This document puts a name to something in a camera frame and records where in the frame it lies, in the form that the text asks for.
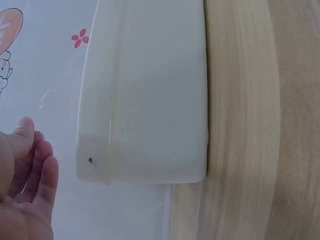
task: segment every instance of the white tablecloth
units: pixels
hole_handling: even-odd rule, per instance
[[[0,55],[0,80],[8,82],[0,94],[0,130],[10,133],[20,117],[30,116],[52,143],[60,165],[56,240],[166,240],[170,185],[104,186],[76,177],[79,96],[96,5],[97,0],[0,1],[0,12],[23,13],[9,60],[7,52]]]

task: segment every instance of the orange cartoon figure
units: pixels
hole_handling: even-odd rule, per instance
[[[23,23],[23,14],[17,8],[0,12],[0,94],[8,85],[13,69],[10,67],[11,53],[8,48],[18,36]]]

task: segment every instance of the wood grain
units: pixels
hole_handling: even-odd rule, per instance
[[[320,239],[320,0],[206,0],[208,175],[171,240]]]

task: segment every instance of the pink flower print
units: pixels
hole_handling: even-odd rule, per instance
[[[75,44],[74,44],[74,48],[75,49],[77,49],[79,46],[80,46],[80,44],[81,44],[81,42],[83,42],[83,43],[85,43],[85,44],[87,44],[88,42],[89,42],[89,37],[88,36],[85,36],[86,35],[86,29],[85,28],[83,28],[81,31],[80,31],[80,34],[79,35],[73,35],[72,37],[71,37],[71,39],[73,40],[73,41],[75,41]]]

